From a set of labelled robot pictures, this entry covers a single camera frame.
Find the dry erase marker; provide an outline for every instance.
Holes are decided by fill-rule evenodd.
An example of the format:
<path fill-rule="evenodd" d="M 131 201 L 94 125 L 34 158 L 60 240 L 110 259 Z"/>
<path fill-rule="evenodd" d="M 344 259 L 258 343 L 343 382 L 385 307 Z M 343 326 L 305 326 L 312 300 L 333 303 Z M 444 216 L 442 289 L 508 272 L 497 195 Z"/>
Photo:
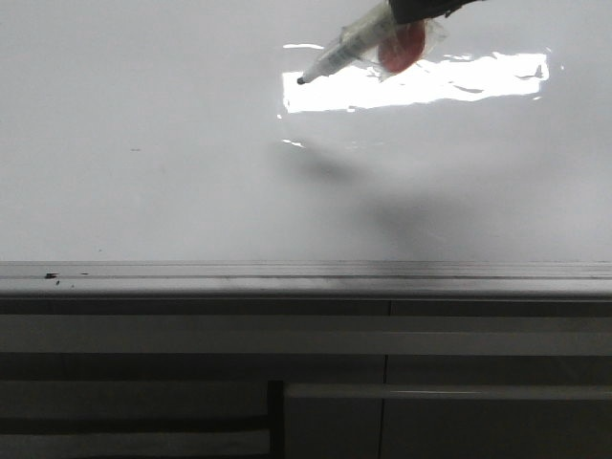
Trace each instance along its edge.
<path fill-rule="evenodd" d="M 403 25 L 449 15 L 474 1 L 476 0 L 385 0 L 345 28 L 338 41 L 323 51 L 297 83 L 310 83 L 318 77 L 328 77 L 339 72 L 360 55 L 392 37 Z"/>

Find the whiteboard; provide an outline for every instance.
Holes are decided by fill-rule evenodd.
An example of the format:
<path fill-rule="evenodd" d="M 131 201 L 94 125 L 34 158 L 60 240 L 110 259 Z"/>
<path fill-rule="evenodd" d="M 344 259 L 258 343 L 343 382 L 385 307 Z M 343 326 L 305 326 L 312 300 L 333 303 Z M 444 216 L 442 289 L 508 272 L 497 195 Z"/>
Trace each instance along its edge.
<path fill-rule="evenodd" d="M 0 261 L 612 260 L 612 5 L 298 88 L 375 3 L 0 0 Z"/>

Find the red object in plastic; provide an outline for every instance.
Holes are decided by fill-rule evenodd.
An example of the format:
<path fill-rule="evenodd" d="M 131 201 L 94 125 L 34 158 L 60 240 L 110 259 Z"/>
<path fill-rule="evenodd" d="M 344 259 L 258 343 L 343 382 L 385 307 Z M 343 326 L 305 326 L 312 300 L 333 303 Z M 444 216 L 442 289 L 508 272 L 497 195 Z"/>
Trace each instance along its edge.
<path fill-rule="evenodd" d="M 403 72 L 423 55 L 426 41 L 425 21 L 400 28 L 395 36 L 379 46 L 379 61 L 392 74 Z"/>

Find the white whiteboard surface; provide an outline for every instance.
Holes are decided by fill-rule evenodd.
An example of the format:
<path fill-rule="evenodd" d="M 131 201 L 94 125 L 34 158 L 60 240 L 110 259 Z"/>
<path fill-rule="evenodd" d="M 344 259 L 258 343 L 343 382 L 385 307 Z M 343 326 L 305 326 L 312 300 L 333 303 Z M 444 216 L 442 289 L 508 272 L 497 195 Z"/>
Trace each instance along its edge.
<path fill-rule="evenodd" d="M 0 0 L 0 261 L 612 260 L 612 5 L 298 92 L 373 4 Z"/>

